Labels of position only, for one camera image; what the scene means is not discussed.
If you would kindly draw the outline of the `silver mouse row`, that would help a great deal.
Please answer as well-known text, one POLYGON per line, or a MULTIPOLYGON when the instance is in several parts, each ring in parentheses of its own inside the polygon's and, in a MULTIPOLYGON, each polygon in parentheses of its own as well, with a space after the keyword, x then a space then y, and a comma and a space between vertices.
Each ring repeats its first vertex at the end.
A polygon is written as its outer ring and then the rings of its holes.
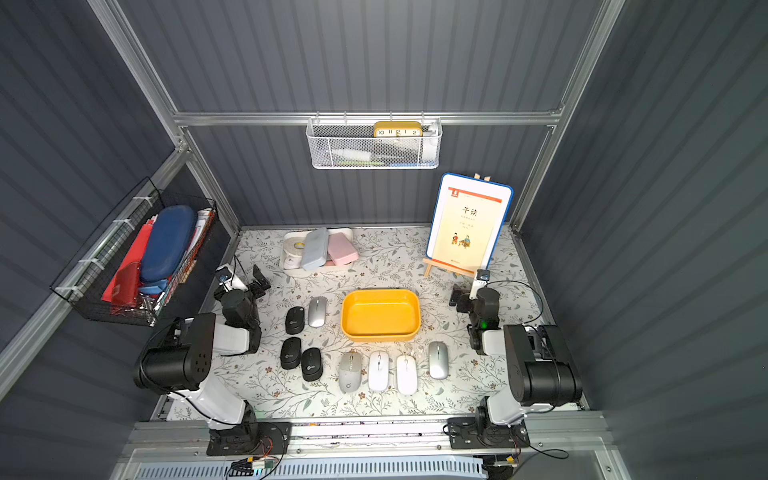
POLYGON ((429 375, 436 380, 444 380, 449 375, 449 354, 447 345, 433 341, 428 347, 429 375))

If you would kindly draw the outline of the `yellow plastic storage box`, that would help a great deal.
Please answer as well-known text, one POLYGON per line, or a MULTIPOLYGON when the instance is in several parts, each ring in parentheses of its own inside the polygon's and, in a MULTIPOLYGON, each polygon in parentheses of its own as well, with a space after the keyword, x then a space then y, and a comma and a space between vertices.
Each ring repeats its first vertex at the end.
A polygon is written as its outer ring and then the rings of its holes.
POLYGON ((422 325, 418 296, 407 289, 364 289, 343 301, 340 325, 354 342, 410 341, 422 325))

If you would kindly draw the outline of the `black mouse with logo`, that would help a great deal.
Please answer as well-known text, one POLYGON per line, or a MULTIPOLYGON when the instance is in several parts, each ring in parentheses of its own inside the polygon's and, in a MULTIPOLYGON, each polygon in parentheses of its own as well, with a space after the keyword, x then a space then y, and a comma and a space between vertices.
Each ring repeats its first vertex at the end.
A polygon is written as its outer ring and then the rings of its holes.
POLYGON ((319 380, 324 372, 322 353, 317 347, 306 349, 301 356, 302 378, 306 382, 319 380))

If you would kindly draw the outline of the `grey white mouse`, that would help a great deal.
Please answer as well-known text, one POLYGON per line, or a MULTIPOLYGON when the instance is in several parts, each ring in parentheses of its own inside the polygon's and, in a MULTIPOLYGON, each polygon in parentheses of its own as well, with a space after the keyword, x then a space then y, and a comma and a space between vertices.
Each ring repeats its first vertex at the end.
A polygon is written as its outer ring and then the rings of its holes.
POLYGON ((355 392, 362 383, 362 361, 359 352, 344 353, 340 359, 338 381, 343 393, 355 392))

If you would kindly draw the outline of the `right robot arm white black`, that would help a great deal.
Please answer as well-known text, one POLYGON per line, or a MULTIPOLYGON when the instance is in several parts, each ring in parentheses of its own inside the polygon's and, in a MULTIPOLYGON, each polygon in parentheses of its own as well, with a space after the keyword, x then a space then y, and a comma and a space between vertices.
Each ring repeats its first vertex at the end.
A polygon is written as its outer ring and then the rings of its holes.
POLYGON ((582 380, 557 326, 501 324, 500 294, 487 286, 455 285, 449 304, 469 315, 470 347, 481 356, 500 356, 506 362, 507 387, 483 398, 477 408, 480 432, 581 399, 582 380))

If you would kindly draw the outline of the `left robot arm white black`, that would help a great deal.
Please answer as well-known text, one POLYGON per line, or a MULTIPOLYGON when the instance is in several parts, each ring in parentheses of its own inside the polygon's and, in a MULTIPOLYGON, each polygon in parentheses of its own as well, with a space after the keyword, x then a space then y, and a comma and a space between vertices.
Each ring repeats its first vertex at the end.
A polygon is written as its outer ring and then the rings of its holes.
POLYGON ((248 284, 226 265, 217 276, 224 321, 217 321, 212 312, 172 320, 145 344, 133 373, 139 388, 180 400, 204 417, 210 454, 248 450, 261 439, 252 407, 211 369, 216 354, 233 357, 258 352, 262 330, 256 300, 271 288, 257 266, 248 284))

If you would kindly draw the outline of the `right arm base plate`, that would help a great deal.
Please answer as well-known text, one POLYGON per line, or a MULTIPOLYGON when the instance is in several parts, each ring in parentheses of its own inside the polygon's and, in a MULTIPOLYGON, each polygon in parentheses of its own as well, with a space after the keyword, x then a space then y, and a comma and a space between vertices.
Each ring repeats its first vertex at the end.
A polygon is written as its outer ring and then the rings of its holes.
POLYGON ((451 417, 442 432, 453 450, 522 449, 529 446, 523 423, 511 426, 482 423, 476 417, 451 417))

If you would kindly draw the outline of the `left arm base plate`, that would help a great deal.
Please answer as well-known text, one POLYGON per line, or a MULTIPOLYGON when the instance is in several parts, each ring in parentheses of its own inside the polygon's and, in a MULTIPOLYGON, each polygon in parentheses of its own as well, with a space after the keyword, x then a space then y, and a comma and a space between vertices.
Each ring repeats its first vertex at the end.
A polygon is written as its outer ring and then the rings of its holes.
POLYGON ((290 422, 253 422, 226 430, 210 430, 206 455, 283 455, 290 442, 290 422))

